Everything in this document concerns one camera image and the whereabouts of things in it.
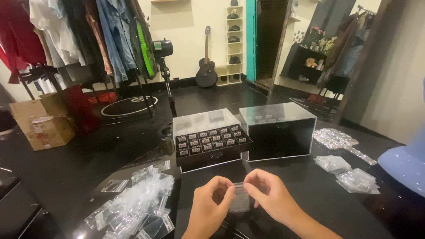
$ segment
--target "turquoise door frame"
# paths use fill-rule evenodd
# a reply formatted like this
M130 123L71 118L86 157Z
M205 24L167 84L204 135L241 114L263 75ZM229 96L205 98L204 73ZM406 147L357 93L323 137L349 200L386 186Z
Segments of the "turquoise door frame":
M255 81L257 70L257 0L246 0L246 77Z

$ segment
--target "red shirt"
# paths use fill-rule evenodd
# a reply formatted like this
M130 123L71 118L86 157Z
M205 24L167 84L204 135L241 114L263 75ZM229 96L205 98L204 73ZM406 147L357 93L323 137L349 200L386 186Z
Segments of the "red shirt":
M46 63L43 46L29 15L15 0L0 1L0 59L12 72L9 83L19 84L19 70L28 63Z

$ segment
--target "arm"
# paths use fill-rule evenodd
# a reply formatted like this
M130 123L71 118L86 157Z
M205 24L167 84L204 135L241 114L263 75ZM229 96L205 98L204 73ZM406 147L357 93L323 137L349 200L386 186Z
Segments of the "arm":
M265 194L257 187L265 188ZM342 239L307 215L289 194L282 180L271 173L255 169L244 180L245 191L276 221L286 225L302 239Z
M225 191L220 204L213 201L216 190ZM181 239L208 239L218 230L235 197L233 183L221 176L213 177L206 185L195 189L189 225Z

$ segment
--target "guitar neck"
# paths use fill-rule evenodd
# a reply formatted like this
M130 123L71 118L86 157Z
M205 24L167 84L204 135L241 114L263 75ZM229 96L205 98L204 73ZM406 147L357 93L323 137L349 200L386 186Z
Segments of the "guitar neck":
M208 64L208 35L205 35L205 60L204 64Z

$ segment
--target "white shirt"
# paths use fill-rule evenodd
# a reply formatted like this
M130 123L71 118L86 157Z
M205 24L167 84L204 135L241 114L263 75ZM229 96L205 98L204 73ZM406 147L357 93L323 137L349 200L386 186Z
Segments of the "white shirt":
M50 35L56 51L66 65L77 62L86 65L59 0L29 0L29 9L31 23Z

